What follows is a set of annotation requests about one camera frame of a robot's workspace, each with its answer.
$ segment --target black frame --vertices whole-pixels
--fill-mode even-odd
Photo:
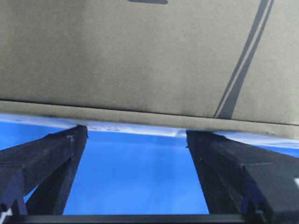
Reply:
[[[187,131],[187,142],[210,215],[63,216],[87,138],[77,126],[0,151],[0,210],[13,213],[5,223],[299,222],[299,159],[196,131]]]

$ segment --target dark stripe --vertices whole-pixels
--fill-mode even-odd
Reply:
[[[260,32],[259,32],[260,36],[262,35],[264,27],[265,27],[265,24],[266,24],[266,22],[268,20],[269,13],[270,13],[273,1],[274,0],[272,0],[271,3],[270,3],[271,5],[269,6],[269,9],[268,9],[268,12],[267,12],[268,16],[265,17],[265,19],[263,21],[263,26],[260,29]],[[261,0],[261,2],[260,2],[260,5],[258,7],[256,16],[255,16],[255,19],[254,19],[253,24],[251,26],[251,30],[250,30],[249,35],[247,37],[245,46],[244,46],[243,51],[241,53],[241,56],[240,56],[240,58],[239,58],[239,60],[237,62],[237,65],[235,66],[233,74],[232,74],[232,76],[231,76],[231,78],[230,78],[230,80],[228,82],[228,85],[227,85],[227,87],[226,87],[226,89],[225,89],[225,91],[224,91],[224,93],[222,95],[220,103],[218,104],[217,110],[216,110],[216,112],[214,114],[214,118],[216,117],[216,115],[217,115],[217,113],[218,113],[218,111],[219,111],[219,109],[220,109],[220,107],[221,107],[221,105],[222,105],[225,97],[227,96],[228,90],[230,89],[230,87],[232,85],[232,82],[233,82],[233,80],[234,80],[234,78],[235,78],[235,76],[236,76],[236,74],[237,74],[237,72],[238,72],[238,70],[239,70],[239,68],[240,68],[240,66],[241,66],[244,58],[245,58],[245,55],[246,55],[247,51],[249,50],[249,46],[251,45],[251,43],[253,41],[254,35],[255,35],[256,31],[257,31],[257,28],[258,28],[258,26],[259,26],[259,24],[261,22],[261,19],[263,17],[263,14],[265,12],[266,7],[267,7],[267,3],[268,3],[268,0]],[[255,42],[256,47],[257,47],[258,43],[259,43],[259,40],[257,38],[256,42]],[[233,114],[234,109],[235,109],[236,100],[238,99],[239,92],[241,90],[241,86],[242,86],[244,78],[245,78],[245,76],[247,74],[247,70],[248,70],[250,62],[251,62],[251,60],[253,58],[255,50],[256,50],[256,48],[254,50],[251,50],[251,53],[249,54],[249,56],[248,56],[248,58],[247,58],[247,60],[246,60],[246,62],[244,64],[244,66],[243,66],[243,68],[242,68],[242,70],[241,70],[241,72],[239,74],[239,77],[242,76],[242,75],[243,76],[241,78],[238,77],[237,81],[239,81],[239,82],[236,81],[235,84],[234,84],[233,88],[235,88],[236,85],[239,85],[238,88],[235,88],[236,92],[234,92],[234,94],[236,94],[236,96],[233,95],[233,94],[231,94],[232,93],[232,91],[231,91],[231,93],[229,94],[229,96],[228,96],[228,98],[227,98],[227,100],[226,100],[226,102],[225,102],[225,104],[224,104],[224,106],[223,106],[223,108],[222,108],[222,110],[221,110],[218,118],[223,118],[223,119],[231,119],[232,118],[232,114]]]

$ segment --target black plastic support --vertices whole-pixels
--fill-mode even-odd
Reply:
[[[209,132],[188,131],[187,141],[211,212],[221,211],[226,200],[237,208],[242,202],[241,213],[248,217],[258,214],[273,224],[299,222],[299,159]],[[201,170],[202,164],[208,168]],[[213,178],[203,181],[202,171]],[[215,188],[215,180],[224,188]]]
[[[29,213],[62,214],[86,138],[87,128],[77,126],[1,150],[1,211],[17,202],[19,213],[26,214],[23,195],[40,184],[27,204]]]
[[[71,151],[70,157],[34,191],[26,203],[29,215],[63,214],[85,148],[87,129],[78,126],[61,135],[68,142],[66,147]]]

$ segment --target blue background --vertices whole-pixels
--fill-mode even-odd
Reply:
[[[0,128],[0,149],[62,130],[12,123]],[[186,138],[89,132],[64,214],[208,214],[186,146]],[[299,156],[297,149],[264,148]]]

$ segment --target blue surface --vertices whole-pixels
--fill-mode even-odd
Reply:
[[[0,130],[4,149],[61,129],[0,123]],[[64,214],[207,214],[186,145],[185,138],[89,132]],[[299,157],[298,149],[258,147]]]

